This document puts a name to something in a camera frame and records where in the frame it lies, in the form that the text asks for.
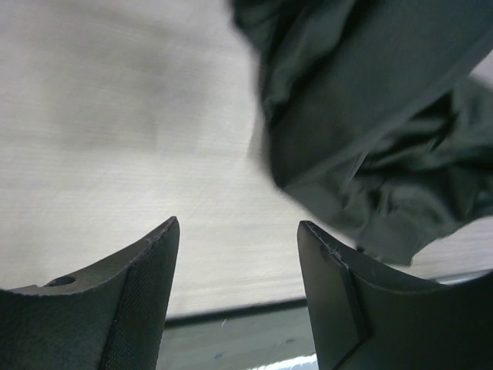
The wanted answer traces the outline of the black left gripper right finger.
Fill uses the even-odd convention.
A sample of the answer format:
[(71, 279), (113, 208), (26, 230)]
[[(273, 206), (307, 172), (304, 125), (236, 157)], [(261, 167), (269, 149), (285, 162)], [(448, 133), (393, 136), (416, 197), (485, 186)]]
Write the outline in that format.
[(310, 221), (297, 243), (321, 369), (490, 369), (492, 275), (442, 284), (342, 244)]

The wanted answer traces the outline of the black t-shirt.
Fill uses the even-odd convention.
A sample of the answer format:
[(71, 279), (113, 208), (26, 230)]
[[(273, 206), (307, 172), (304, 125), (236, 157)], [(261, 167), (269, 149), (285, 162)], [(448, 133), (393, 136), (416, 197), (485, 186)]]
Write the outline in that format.
[(490, 1), (233, 1), (267, 169), (365, 254), (409, 265), (492, 214)]

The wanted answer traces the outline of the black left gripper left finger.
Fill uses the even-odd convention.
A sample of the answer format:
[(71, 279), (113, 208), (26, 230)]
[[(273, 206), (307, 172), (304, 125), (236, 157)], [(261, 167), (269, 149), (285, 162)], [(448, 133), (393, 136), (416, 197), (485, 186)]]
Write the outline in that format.
[(3, 369), (154, 369), (179, 249), (171, 217), (81, 270), (1, 291)]

